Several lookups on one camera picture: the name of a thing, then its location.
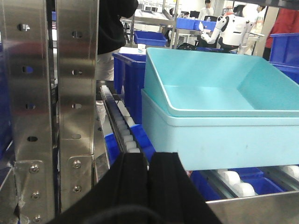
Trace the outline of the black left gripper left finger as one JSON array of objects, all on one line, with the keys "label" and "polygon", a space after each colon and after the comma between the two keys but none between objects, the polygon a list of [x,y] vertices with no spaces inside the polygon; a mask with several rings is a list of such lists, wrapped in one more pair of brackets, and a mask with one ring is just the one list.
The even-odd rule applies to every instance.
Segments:
[{"label": "black left gripper left finger", "polygon": [[103,178],[52,224],[146,224],[147,164],[141,153],[121,153]]}]

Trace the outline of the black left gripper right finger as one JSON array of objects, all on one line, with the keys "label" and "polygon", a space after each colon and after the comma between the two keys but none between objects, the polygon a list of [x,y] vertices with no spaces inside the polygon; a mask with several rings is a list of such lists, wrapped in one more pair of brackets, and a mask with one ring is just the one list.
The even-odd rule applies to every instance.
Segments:
[{"label": "black left gripper right finger", "polygon": [[163,224],[220,224],[185,172],[177,153],[154,153],[148,172],[149,207]]}]

